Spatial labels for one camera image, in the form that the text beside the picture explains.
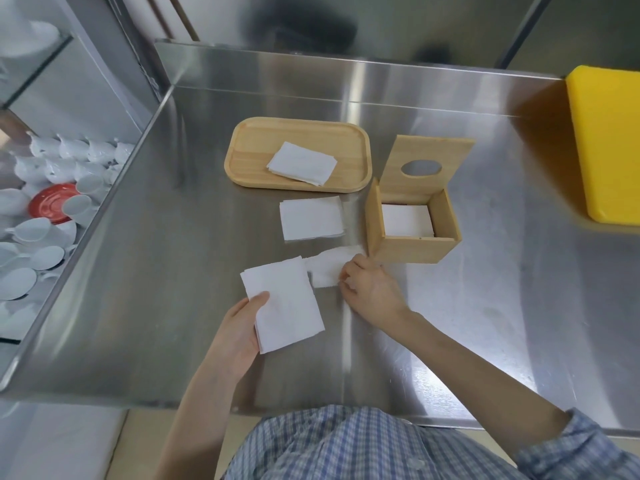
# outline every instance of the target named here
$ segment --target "forearm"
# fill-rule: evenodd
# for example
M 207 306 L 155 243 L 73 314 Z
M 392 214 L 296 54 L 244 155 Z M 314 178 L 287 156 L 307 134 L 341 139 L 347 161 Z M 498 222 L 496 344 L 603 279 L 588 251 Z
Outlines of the forearm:
M 568 423 L 564 411 L 419 314 L 412 313 L 401 322 L 396 340 L 442 380 L 510 457 L 524 447 L 555 438 Z
M 157 480 L 213 478 L 235 388 L 219 367 L 205 360 L 198 368 L 173 421 Z

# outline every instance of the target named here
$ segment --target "blue checkered shirt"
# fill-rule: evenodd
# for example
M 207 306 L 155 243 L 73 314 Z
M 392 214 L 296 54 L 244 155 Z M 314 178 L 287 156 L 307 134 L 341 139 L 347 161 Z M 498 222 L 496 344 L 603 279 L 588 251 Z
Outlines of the blue checkered shirt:
M 374 408 L 327 406 L 261 421 L 225 474 L 231 479 L 640 479 L 578 410 L 562 435 L 526 448 L 518 468 L 453 429 L 423 428 Z

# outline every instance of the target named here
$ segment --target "tray rim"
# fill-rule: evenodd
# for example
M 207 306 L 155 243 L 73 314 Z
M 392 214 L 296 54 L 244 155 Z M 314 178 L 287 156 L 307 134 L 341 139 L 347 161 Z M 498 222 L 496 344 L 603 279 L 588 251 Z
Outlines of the tray rim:
M 246 123 L 247 121 L 252 121 L 252 120 L 281 120 L 281 121 L 297 121 L 297 122 L 303 121 L 304 123 L 315 123 L 316 125 L 320 124 L 322 126 L 340 125 L 340 126 L 347 126 L 347 127 L 354 128 L 357 132 L 359 132 L 361 135 L 364 136 L 364 144 L 365 144 L 364 156 L 365 156 L 365 162 L 367 165 L 367 174 L 354 187 L 327 187 L 327 186 L 316 187 L 315 185 L 308 184 L 306 182 L 300 182 L 298 180 L 289 179 L 293 184 L 300 184 L 300 188 L 292 189 L 292 188 L 284 187 L 283 184 L 267 183 L 267 184 L 253 185 L 253 184 L 247 184 L 244 181 L 238 181 L 237 176 L 231 170 L 231 160 L 233 160 L 233 149 L 235 146 L 236 139 L 238 138 L 238 134 L 240 133 L 240 130 L 241 130 L 240 126 Z M 345 193 L 345 194 L 358 192 L 369 184 L 369 182 L 371 181 L 371 177 L 373 176 L 373 168 L 372 168 L 372 162 L 371 162 L 371 144 L 369 142 L 369 135 L 367 134 L 366 131 L 364 131 L 363 128 L 357 125 L 354 125 L 353 123 L 347 123 L 345 121 L 299 120 L 295 118 L 277 118 L 273 116 L 252 116 L 251 118 L 246 118 L 240 121 L 238 124 L 236 124 L 236 127 L 234 128 L 234 132 L 231 135 L 231 140 L 229 141 L 227 154 L 225 156 L 225 173 L 233 183 L 240 185 L 242 187 L 247 187 L 247 188 L 280 189 L 280 190 L 294 190 L 294 191 L 304 191 L 304 192 L 331 192 L 331 193 Z

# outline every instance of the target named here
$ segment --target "wooden napkin dispenser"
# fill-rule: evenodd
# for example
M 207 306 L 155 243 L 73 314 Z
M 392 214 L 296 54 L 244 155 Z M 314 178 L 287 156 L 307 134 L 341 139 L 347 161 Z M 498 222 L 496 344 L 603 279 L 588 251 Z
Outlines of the wooden napkin dispenser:
M 367 197 L 369 256 L 379 262 L 437 263 L 462 241 L 447 184 L 474 143 L 465 138 L 396 137 L 380 182 L 373 179 Z M 421 176 L 403 171 L 407 163 L 424 160 L 439 163 L 440 169 Z M 383 203 L 428 206 L 434 237 L 386 235 Z

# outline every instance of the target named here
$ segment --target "yellow container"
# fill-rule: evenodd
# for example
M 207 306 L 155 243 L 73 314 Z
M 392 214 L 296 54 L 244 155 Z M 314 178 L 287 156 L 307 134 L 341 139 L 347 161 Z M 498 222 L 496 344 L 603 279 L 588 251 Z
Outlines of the yellow container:
M 640 225 L 640 72 L 579 66 L 566 87 L 590 217 Z

